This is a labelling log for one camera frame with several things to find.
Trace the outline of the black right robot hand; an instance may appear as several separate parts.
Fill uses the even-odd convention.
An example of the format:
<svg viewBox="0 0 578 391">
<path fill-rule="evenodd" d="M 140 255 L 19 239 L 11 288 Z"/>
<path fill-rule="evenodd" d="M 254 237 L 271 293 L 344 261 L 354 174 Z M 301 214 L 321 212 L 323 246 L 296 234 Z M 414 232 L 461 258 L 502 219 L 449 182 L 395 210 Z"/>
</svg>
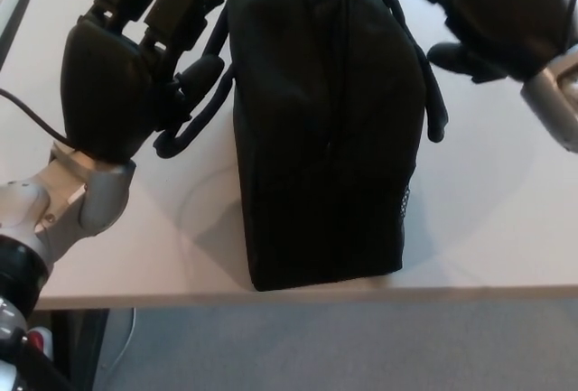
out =
<svg viewBox="0 0 578 391">
<path fill-rule="evenodd" d="M 429 60 L 476 83 L 526 82 L 577 43 L 577 0 L 427 1 L 457 39 L 435 45 Z"/>
</svg>

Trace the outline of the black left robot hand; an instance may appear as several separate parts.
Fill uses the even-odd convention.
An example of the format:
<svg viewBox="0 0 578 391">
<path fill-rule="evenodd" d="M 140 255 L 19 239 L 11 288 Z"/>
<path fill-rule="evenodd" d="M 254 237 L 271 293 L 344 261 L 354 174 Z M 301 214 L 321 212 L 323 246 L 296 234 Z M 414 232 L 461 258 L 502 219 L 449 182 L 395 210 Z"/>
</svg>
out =
<svg viewBox="0 0 578 391">
<path fill-rule="evenodd" d="M 184 151 L 228 97 L 233 69 L 220 57 L 228 37 L 221 16 L 200 58 L 180 57 L 225 0 L 95 0 L 70 30 L 61 69 L 69 144 L 126 163 L 147 139 L 158 156 Z"/>
</svg>

